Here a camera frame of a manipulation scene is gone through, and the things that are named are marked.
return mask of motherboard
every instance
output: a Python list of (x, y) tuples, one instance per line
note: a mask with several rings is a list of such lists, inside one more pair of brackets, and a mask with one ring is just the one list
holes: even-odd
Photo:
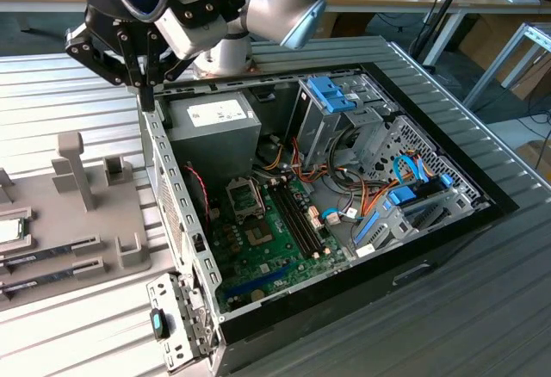
[[(332, 272), (347, 261), (329, 231), (314, 227), (313, 207), (299, 181), (277, 186), (246, 181), (254, 185), (249, 193), (243, 182), (235, 200), (229, 192), (220, 192), (214, 199), (218, 207), (209, 228), (209, 244), (222, 275), (216, 291), (222, 312)], [(243, 204), (254, 207), (256, 196), (263, 204), (263, 215), (242, 219)]]

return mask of metal workbench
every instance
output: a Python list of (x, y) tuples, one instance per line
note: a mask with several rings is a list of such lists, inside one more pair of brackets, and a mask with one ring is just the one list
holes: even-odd
[[(382, 38), (253, 45), (265, 71), (375, 62), (520, 210), (432, 275), (250, 365), (239, 376), (548, 375), (551, 188), (454, 97)], [(48, 170), (54, 134), (78, 130), (84, 162), (133, 163), (152, 268), (0, 312), (2, 375), (164, 375), (145, 284), (172, 266), (141, 155), (135, 100), (65, 55), (0, 59), (0, 166)], [(204, 363), (188, 374), (206, 374)]]

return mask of ram slot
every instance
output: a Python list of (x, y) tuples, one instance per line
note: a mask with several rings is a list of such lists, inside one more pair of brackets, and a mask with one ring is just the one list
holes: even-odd
[(293, 235), (297, 245), (299, 245), (302, 256), (311, 258), (314, 252), (321, 251), (322, 245), (294, 201), (293, 195), (286, 188), (280, 187), (271, 188), (269, 194), (274, 200), (285, 225)]

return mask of open computer tower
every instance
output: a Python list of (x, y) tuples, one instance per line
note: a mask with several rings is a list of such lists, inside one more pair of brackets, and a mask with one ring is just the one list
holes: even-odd
[(231, 374), (430, 273), (517, 206), (375, 65), (208, 79), (144, 114), (170, 373)]

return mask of blue drive bracket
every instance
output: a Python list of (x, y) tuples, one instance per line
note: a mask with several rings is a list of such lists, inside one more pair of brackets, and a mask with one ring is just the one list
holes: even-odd
[(389, 194), (388, 198), (393, 202), (394, 205), (400, 205), (406, 201), (417, 198), (409, 186), (401, 186), (399, 188), (393, 189)]
[(345, 112), (356, 108), (356, 104), (348, 100), (340, 88), (328, 77), (311, 77), (308, 79), (308, 86), (325, 105), (329, 113)]
[(373, 212), (371, 215), (371, 218), (369, 218), (368, 222), (363, 226), (362, 230), (356, 235), (354, 238), (354, 244), (358, 245), (360, 242), (362, 242), (363, 237), (367, 235), (373, 224), (379, 219), (379, 213)]

